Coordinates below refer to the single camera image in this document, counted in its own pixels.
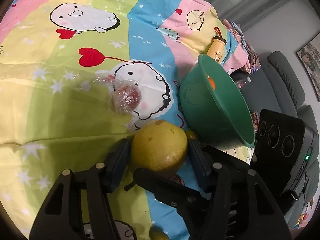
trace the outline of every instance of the cartoon seal print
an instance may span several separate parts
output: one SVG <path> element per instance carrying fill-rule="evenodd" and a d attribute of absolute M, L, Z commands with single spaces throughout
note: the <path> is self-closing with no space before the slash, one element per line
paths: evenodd
<path fill-rule="evenodd" d="M 115 220 L 115 224 L 118 229 L 118 233 L 121 240 L 137 240 L 137 235 L 129 224 L 120 220 Z M 85 236 L 87 236 L 90 239 L 94 239 L 91 229 L 91 223 L 84 224 L 83 228 Z"/>
<path fill-rule="evenodd" d="M 140 60 L 122 60 L 114 57 L 105 57 L 97 49 L 82 48 L 79 50 L 82 57 L 79 64 L 84 67 L 92 67 L 101 64 L 104 59 L 112 58 L 122 61 L 111 71 L 99 70 L 97 76 L 111 75 L 115 81 L 133 80 L 141 92 L 141 101 L 132 112 L 130 128 L 139 130 L 152 119 L 166 113 L 174 102 L 172 88 L 165 77 L 148 62 Z"/>
<path fill-rule="evenodd" d="M 70 39 L 74 34 L 85 31 L 104 33 L 120 25 L 118 17 L 111 12 L 76 3 L 64 3 L 50 14 L 50 20 L 57 26 L 60 38 Z"/>
<path fill-rule="evenodd" d="M 173 30 L 167 29 L 167 28 L 156 28 L 157 31 L 161 32 L 164 35 L 169 36 L 170 38 L 174 39 L 174 40 L 178 40 L 178 38 L 180 38 L 180 35 L 178 33 L 176 33 Z"/>
<path fill-rule="evenodd" d="M 199 31 L 203 25 L 204 12 L 203 11 L 191 11 L 187 14 L 188 26 L 191 30 Z"/>

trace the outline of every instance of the red heart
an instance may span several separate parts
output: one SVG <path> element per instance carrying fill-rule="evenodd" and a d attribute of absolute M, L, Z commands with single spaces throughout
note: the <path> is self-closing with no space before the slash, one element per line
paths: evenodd
<path fill-rule="evenodd" d="M 99 64 L 101 64 L 105 56 L 102 55 L 100 51 L 93 48 L 82 48 L 79 49 L 79 54 L 82 55 L 82 57 L 79 59 L 79 64 L 82 67 L 94 67 Z"/>
<path fill-rule="evenodd" d="M 73 35 L 75 35 L 75 31 L 71 31 L 71 30 L 66 30 L 66 29 L 58 29 L 56 30 L 57 33 L 60 33 L 59 38 L 60 39 L 64 39 L 64 40 L 68 40 L 71 39 L 73 37 Z"/>
<path fill-rule="evenodd" d="M 176 9 L 176 13 L 181 15 L 182 14 L 182 10 L 181 9 Z"/>

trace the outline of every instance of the green basin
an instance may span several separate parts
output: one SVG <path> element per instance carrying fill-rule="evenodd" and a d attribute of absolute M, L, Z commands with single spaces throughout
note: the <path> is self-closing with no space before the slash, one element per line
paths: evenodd
<path fill-rule="evenodd" d="M 184 116 L 198 138 L 221 150 L 252 147 L 255 133 L 244 98 L 227 72 L 201 54 L 180 85 Z"/>

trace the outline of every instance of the silver screw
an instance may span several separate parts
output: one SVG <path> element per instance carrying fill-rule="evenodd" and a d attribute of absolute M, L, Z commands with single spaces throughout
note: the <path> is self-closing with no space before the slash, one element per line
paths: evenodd
<path fill-rule="evenodd" d="M 68 176 L 70 174 L 70 172 L 71 171 L 69 169 L 65 169 L 65 170 L 63 170 L 62 175 L 63 176 Z"/>
<path fill-rule="evenodd" d="M 214 167 L 215 169 L 221 169 L 221 168 L 222 168 L 222 164 L 221 164 L 221 163 L 214 163 L 214 164 L 213 164 L 213 167 Z"/>
<path fill-rule="evenodd" d="M 188 201 L 190 202 L 190 203 L 193 203 L 193 202 L 195 202 L 197 199 L 194 197 L 194 196 L 190 196 L 190 197 L 188 197 Z"/>
<path fill-rule="evenodd" d="M 248 170 L 248 174 L 251 175 L 251 176 L 254 176 L 254 175 L 257 174 L 257 172 L 255 170 L 249 169 Z"/>
<path fill-rule="evenodd" d="M 102 169 L 104 167 L 104 163 L 97 163 L 96 168 L 97 169 Z"/>

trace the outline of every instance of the gray sofa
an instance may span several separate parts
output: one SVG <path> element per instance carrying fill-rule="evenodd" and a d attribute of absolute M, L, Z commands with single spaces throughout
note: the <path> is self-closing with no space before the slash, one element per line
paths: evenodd
<path fill-rule="evenodd" d="M 231 74 L 234 81 L 247 76 L 249 74 L 243 71 L 236 71 Z M 252 82 L 241 89 L 250 112 L 260 114 L 261 109 L 265 108 L 298 117 L 318 133 L 312 108 L 303 105 L 305 93 L 290 63 L 281 52 L 276 51 L 270 54 L 267 62 L 261 62 L 261 68 L 250 75 L 250 78 Z M 319 136 L 317 148 L 314 150 L 306 173 L 296 189 L 300 198 L 284 216 L 289 228 L 296 225 L 303 207 L 310 202 L 318 188 L 318 154 Z"/>

